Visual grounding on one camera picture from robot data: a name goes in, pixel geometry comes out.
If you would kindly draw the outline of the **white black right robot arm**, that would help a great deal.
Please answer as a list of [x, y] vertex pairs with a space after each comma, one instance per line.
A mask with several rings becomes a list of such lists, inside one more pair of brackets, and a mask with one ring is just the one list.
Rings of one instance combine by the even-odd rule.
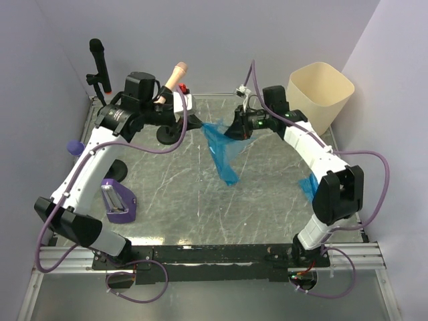
[[247, 140], [254, 130], [269, 128], [290, 145], [312, 171], [310, 186], [315, 188], [313, 214], [303, 230], [293, 238], [291, 257], [299, 266], [307, 266], [320, 253], [322, 242], [333, 229], [362, 208], [364, 173], [333, 154], [314, 132], [300, 110], [290, 110], [283, 86], [263, 89], [265, 108], [250, 107], [251, 90], [241, 85], [235, 91], [243, 103], [234, 112], [225, 135], [233, 140]]

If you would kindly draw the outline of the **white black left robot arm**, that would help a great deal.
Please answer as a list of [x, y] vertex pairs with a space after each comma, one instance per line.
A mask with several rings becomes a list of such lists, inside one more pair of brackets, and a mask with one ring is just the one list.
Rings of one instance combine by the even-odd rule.
[[35, 251], [39, 271], [49, 272], [40, 263], [42, 239], [48, 229], [75, 245], [108, 254], [108, 261], [118, 269], [130, 265], [131, 241], [89, 215], [92, 199], [121, 148], [129, 147], [144, 125], [172, 127], [177, 123], [176, 113], [182, 110], [182, 131], [187, 131], [190, 100], [179, 88], [186, 72], [187, 65], [178, 63], [164, 86], [156, 86], [152, 74], [133, 72], [126, 77], [124, 90], [101, 107], [90, 139], [64, 182], [50, 197], [39, 197], [35, 202], [34, 209], [43, 220]]

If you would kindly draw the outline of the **blue plastic trash bag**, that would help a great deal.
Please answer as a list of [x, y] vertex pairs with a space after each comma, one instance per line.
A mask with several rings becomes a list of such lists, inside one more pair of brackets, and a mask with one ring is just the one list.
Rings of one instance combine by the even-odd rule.
[[228, 129], [229, 126], [222, 119], [216, 123], [205, 122], [201, 127], [219, 178], [227, 186], [233, 186], [239, 182], [239, 177], [233, 170], [231, 162], [255, 140], [255, 137], [244, 140], [230, 138], [226, 135]]

